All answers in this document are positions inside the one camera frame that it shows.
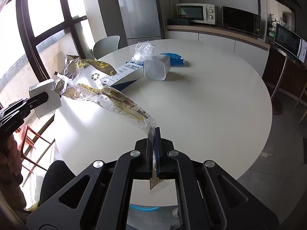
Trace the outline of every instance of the white box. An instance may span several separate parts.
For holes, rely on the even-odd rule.
[[[114,76],[106,75],[100,79],[101,83],[105,83],[117,90],[122,90],[134,81],[144,76],[143,66],[128,62],[116,69],[117,74]]]
[[[53,79],[45,80],[41,83],[30,86],[29,88],[29,95],[31,98],[42,92],[47,92],[48,94],[47,102],[41,104],[34,109],[38,118],[41,118],[42,116],[45,116],[46,114],[62,106],[59,94],[48,89],[53,81]]]

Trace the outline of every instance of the white microwave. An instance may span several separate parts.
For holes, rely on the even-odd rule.
[[[178,18],[191,18],[192,22],[215,25],[215,6],[204,3],[178,3]]]

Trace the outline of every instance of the refrigerator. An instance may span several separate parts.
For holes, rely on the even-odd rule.
[[[118,0],[128,45],[164,38],[159,0]]]

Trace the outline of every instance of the black microwave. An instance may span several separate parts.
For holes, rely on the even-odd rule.
[[[261,16],[233,7],[222,7],[223,26],[260,36]]]
[[[280,25],[279,23],[276,24],[274,42],[292,53],[303,63],[305,62],[307,42],[299,37],[296,33]]]

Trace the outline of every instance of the white chair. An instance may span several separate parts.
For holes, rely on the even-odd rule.
[[[119,48],[118,35],[109,36],[97,41],[93,48],[93,53],[96,59],[100,59],[108,53],[112,53]]]

